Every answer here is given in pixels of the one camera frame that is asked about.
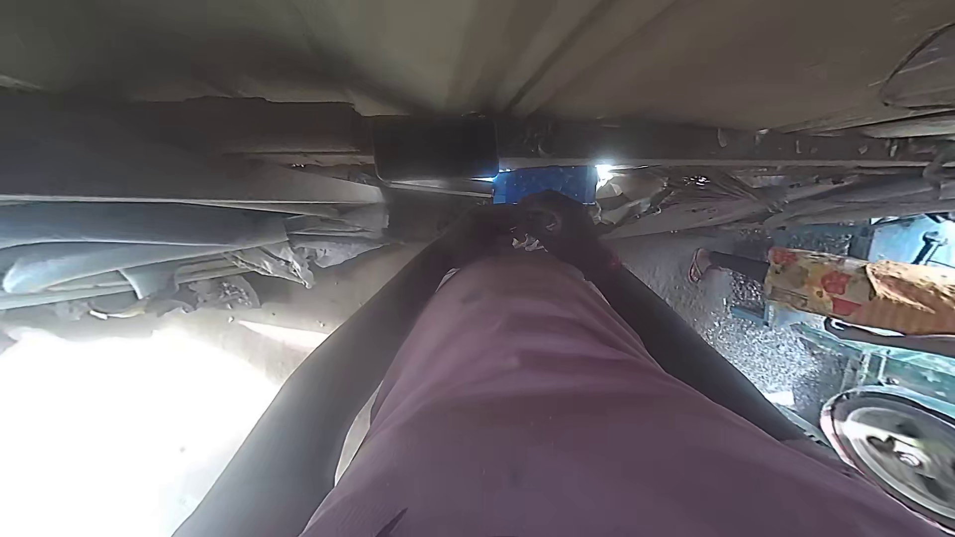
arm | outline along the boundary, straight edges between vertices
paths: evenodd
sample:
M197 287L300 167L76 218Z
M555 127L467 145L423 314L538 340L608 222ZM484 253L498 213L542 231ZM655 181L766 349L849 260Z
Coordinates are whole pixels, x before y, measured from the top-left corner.
M356 414L449 269L510 229L479 207L426 247L288 378L176 537L294 537L334 485Z
M596 228L582 205L556 192L542 192L525 198L521 209L528 215L526 230L597 286L664 371L777 440L805 439L739 370L615 261L615 254L597 240Z

orange floral cloth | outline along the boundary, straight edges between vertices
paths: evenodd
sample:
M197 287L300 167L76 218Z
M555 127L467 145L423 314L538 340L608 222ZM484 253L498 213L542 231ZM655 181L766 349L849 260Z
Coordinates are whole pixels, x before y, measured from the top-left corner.
M768 300L906 334L955 333L955 269L774 247Z

wheel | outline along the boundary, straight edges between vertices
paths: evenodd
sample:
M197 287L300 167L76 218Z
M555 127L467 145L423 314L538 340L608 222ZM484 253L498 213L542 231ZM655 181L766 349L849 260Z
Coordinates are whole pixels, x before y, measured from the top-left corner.
M846 462L955 532L955 419L906 397L849 392L830 400L821 423Z

gravel ground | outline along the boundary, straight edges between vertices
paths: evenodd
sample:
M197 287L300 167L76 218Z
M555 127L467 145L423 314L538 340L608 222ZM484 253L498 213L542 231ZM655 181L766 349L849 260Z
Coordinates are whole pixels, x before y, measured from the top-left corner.
M845 237L775 237L786 246L844 253ZM720 270L703 282L687 279L698 247L751 258L764 256L773 239L753 233L684 232L634 237L614 243L637 276L679 312L717 351L740 369L764 394L792 392L794 410L817 422L821 402L838 391L842 364L836 356L811 350L795 333L732 316L732 306L761 309L762 283Z

person's leg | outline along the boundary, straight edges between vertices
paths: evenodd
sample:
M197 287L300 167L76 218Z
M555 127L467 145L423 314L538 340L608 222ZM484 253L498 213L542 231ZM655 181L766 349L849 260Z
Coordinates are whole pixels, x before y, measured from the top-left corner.
M700 248L696 250L696 253L693 255L693 262L690 267L690 280L694 279L693 275L698 275L696 278L698 279L711 267L739 272L744 276L753 278L757 282L762 282L766 279L766 273L770 270L770 264L765 261L756 261L755 259L747 259L738 255L730 255L729 253L709 251Z

